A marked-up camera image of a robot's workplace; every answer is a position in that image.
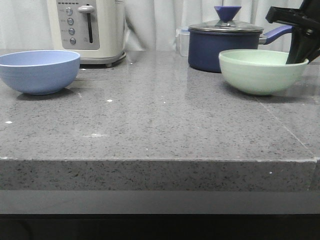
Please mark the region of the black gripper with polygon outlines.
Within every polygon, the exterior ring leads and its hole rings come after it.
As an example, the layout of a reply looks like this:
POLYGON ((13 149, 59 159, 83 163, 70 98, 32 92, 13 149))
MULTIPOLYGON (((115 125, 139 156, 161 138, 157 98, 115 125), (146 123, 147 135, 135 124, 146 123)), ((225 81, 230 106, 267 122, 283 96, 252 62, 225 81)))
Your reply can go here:
POLYGON ((271 6, 265 19, 269 23, 293 26, 286 64, 312 62, 320 56, 320 1, 303 0, 299 8, 271 6))

